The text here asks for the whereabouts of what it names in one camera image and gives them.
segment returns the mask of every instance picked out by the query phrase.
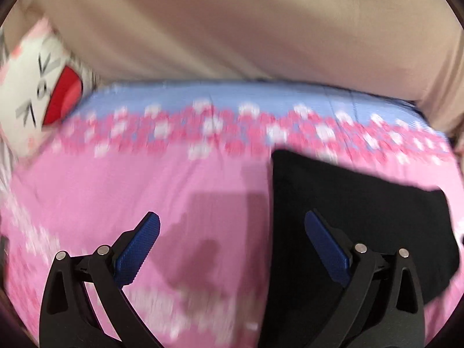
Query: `cartoon cat face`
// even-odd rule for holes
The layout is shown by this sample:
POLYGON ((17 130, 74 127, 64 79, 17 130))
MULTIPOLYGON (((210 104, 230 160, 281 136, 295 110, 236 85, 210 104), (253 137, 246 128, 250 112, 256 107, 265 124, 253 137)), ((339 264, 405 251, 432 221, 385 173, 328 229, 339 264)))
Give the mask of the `cartoon cat face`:
POLYGON ((83 82, 79 64, 53 34, 28 40, 27 50, 10 58, 7 65, 0 85, 0 135, 15 153, 27 156, 91 86, 83 82))

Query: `pillow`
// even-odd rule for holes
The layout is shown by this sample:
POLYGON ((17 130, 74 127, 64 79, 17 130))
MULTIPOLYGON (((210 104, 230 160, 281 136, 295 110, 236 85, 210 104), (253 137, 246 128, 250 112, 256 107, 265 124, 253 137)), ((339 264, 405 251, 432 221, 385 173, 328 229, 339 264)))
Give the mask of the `pillow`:
POLYGON ((0 70, 0 136, 16 156, 31 157, 95 84, 42 18, 0 70))

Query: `black fabric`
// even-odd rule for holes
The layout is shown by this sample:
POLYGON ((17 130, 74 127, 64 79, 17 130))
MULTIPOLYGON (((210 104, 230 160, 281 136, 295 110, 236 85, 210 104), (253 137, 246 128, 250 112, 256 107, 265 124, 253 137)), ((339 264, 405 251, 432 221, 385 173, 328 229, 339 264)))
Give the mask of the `black fabric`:
POLYGON ((354 243, 386 254, 407 248, 425 303, 448 286, 459 254, 441 190, 401 186, 285 150, 272 160, 272 265, 260 347, 303 347, 342 294, 304 231, 304 216, 314 208, 354 243))

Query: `bed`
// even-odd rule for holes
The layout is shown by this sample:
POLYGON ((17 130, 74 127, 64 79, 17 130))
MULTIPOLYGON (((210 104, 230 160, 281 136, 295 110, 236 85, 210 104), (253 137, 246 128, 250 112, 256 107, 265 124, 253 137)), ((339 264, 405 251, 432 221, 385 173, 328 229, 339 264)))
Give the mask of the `bed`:
MULTIPOLYGON (((456 239, 464 233, 456 157, 409 102, 305 83, 114 84, 79 106, 30 166, 18 165, 0 209, 11 240, 7 290, 27 328, 38 336, 56 252, 93 252, 153 210, 160 238, 125 290, 147 326, 166 347, 256 346, 275 147, 439 187, 456 239)), ((449 287, 426 306, 427 342, 464 293, 462 243, 459 251, 449 287)))

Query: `black clamp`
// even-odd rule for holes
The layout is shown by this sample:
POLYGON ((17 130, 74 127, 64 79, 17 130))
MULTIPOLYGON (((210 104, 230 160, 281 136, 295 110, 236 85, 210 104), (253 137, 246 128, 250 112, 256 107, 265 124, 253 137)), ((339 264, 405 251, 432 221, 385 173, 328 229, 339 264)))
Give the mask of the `black clamp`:
POLYGON ((332 280, 345 287, 306 348, 423 348, 424 304, 410 253, 385 255, 353 244, 317 211, 307 213, 305 229, 332 280))
POLYGON ((130 284, 159 235, 160 221, 150 212, 132 231, 91 255, 60 251, 45 286, 40 312, 44 348, 163 348, 122 292, 130 284), (120 341, 106 335, 84 282, 92 282, 120 341))
POLYGON ((0 236, 0 290, 5 291, 6 269, 8 268, 8 238, 0 236))

